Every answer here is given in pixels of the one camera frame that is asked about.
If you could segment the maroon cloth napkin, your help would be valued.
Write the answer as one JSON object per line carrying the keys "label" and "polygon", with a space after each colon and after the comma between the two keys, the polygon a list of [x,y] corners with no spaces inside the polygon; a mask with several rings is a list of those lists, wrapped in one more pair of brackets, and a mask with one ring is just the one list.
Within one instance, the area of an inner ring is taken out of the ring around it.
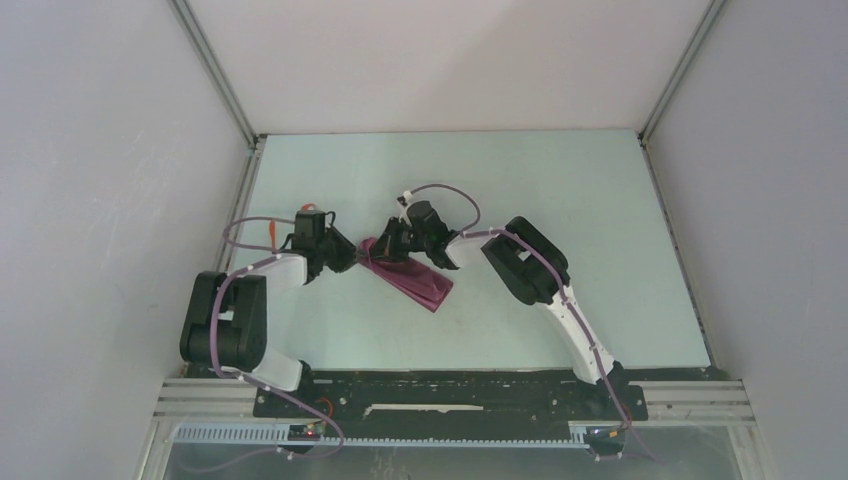
{"label": "maroon cloth napkin", "polygon": [[451,293],[454,282],[412,258],[399,263],[380,260],[369,253],[375,243],[375,238],[368,238],[359,244],[358,262],[427,311],[435,313]]}

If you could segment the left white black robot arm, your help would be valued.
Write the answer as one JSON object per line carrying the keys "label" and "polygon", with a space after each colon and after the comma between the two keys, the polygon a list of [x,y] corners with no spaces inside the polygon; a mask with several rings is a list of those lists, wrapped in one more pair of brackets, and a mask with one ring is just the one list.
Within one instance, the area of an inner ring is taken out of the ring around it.
{"label": "left white black robot arm", "polygon": [[291,221],[293,232],[281,248],[269,247],[267,258],[231,273],[199,273],[179,341],[182,359],[226,378],[278,389],[278,404],[292,416],[311,412],[316,390],[303,381],[309,365],[268,344],[269,290],[300,288],[325,269],[343,273],[356,263],[356,247],[338,231],[335,219],[334,212],[301,210]]}

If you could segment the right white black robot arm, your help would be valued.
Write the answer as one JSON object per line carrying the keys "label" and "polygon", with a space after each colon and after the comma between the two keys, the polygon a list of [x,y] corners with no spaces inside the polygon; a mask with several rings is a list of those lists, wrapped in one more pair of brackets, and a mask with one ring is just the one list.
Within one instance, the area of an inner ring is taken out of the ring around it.
{"label": "right white black robot arm", "polygon": [[430,311],[450,289],[441,271],[487,261],[517,301],[541,305],[553,317],[574,374],[588,384],[581,392],[585,411],[606,418],[620,407],[625,369],[585,318],[565,255],[526,218],[487,230],[454,230],[429,202],[418,201],[405,205],[402,215],[390,218],[383,233],[359,250],[366,267]]}

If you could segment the orange plastic knife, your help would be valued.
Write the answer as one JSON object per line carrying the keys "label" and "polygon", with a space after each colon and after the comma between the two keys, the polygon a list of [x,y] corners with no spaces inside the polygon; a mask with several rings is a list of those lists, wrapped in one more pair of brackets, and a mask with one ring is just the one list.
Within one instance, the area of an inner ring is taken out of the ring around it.
{"label": "orange plastic knife", "polygon": [[271,251],[277,250],[277,235],[276,235],[276,221],[269,220],[268,221],[268,235],[269,235],[269,246]]}

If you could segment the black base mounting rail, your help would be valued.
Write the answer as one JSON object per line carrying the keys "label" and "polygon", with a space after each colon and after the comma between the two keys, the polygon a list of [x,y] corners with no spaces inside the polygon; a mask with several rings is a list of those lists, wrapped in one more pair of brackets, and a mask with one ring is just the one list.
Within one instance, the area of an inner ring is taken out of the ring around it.
{"label": "black base mounting rail", "polygon": [[346,434],[563,439],[573,422],[644,421],[640,387],[608,389],[569,369],[537,371],[318,370],[296,398]]}

